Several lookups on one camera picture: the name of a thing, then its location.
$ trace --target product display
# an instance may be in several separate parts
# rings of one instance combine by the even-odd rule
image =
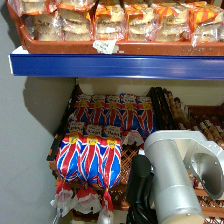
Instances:
[[[177,3],[152,4],[161,25],[156,41],[170,42],[190,38],[188,8]]]
[[[95,13],[96,40],[122,40],[125,38],[126,21],[119,0],[101,0]]]
[[[148,7],[144,1],[124,1],[128,22],[128,40],[153,40],[157,29],[153,8]]]

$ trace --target price label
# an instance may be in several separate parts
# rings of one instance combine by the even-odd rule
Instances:
[[[112,54],[114,51],[115,43],[116,40],[95,40],[93,42],[93,47],[100,53]]]

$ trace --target plastic bag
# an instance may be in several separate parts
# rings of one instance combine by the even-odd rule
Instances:
[[[152,4],[152,7],[159,16],[161,24],[156,41],[171,42],[190,39],[187,7],[177,3]]]
[[[34,39],[62,41],[61,20],[58,12],[33,16]]]
[[[157,29],[157,20],[153,8],[146,3],[126,0],[124,2],[128,21],[128,40],[149,41],[154,39],[154,31]]]
[[[60,10],[65,41],[90,41],[92,20],[89,12]]]
[[[94,5],[94,0],[56,0],[57,7],[74,11],[88,11]]]
[[[101,164],[98,169],[98,185],[106,191],[102,199],[103,209],[97,223],[113,223],[113,204],[108,189],[120,181],[121,148],[120,138],[103,138],[100,147]]]
[[[104,95],[93,95],[89,105],[89,123],[94,125],[104,124],[104,108],[105,108]]]
[[[121,103],[119,96],[107,95],[105,100],[105,125],[121,126]]]
[[[123,130],[137,130],[139,128],[139,123],[136,95],[122,93],[120,94],[120,99]]]
[[[8,0],[8,4],[18,16],[51,13],[57,9],[55,0]]]
[[[95,13],[95,40],[122,40],[126,20],[118,0],[101,0]]]
[[[73,191],[69,182],[72,182],[78,175],[77,164],[83,141],[82,134],[75,131],[66,134],[58,150],[56,163],[62,181],[57,187],[55,200],[51,201],[51,205],[57,208],[58,217],[64,217],[72,208]]]
[[[156,115],[150,97],[137,96],[139,133],[146,139],[157,129]]]
[[[87,125],[86,133],[88,135],[85,135],[82,140],[77,172],[78,179],[83,187],[77,192],[71,205],[72,208],[83,214],[96,213],[101,210],[97,193],[88,185],[97,183],[98,166],[101,163],[100,144],[102,129],[99,132],[99,127],[96,127],[94,131],[93,125]]]

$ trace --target packaged cake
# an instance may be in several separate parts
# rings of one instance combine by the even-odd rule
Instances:
[[[172,42],[190,38],[188,8],[177,3],[152,4],[161,25],[156,41]]]
[[[39,15],[55,11],[55,0],[8,0],[8,4],[18,16]]]
[[[58,12],[33,17],[34,39],[39,41],[61,41],[62,30]]]
[[[90,41],[92,21],[87,11],[60,10],[65,41]]]
[[[121,126],[121,103],[119,96],[107,95],[105,99],[105,125]]]
[[[148,41],[155,36],[157,20],[153,8],[140,0],[125,0],[125,12],[128,23],[128,40]]]
[[[222,39],[223,9],[203,1],[185,4],[185,6],[189,8],[193,46],[201,42],[214,42]]]
[[[95,13],[96,40],[122,40],[126,21],[119,0],[100,0]]]
[[[95,5],[95,0],[56,0],[57,8],[74,11],[88,11]]]

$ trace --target blue shelf edge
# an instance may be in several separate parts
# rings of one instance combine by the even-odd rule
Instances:
[[[224,80],[224,57],[10,54],[14,76]]]

